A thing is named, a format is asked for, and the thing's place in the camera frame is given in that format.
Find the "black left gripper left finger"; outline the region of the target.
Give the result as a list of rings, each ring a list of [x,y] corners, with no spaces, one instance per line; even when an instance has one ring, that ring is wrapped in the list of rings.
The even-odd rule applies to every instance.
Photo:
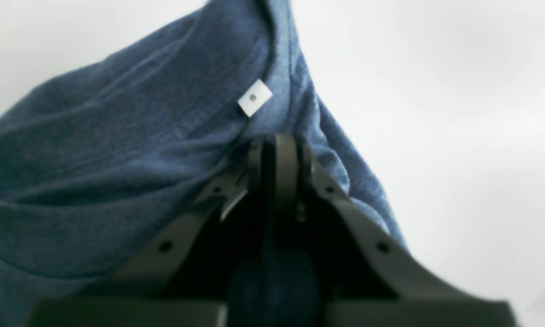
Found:
[[[78,295],[43,300],[32,327],[239,327],[233,298],[263,235],[263,139],[213,178],[185,213]]]

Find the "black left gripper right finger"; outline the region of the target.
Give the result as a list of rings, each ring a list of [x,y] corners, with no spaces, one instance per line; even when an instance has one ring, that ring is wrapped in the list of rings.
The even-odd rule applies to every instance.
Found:
[[[275,135],[275,236],[313,265],[324,327],[515,327],[505,301],[436,277],[364,213],[302,138]]]

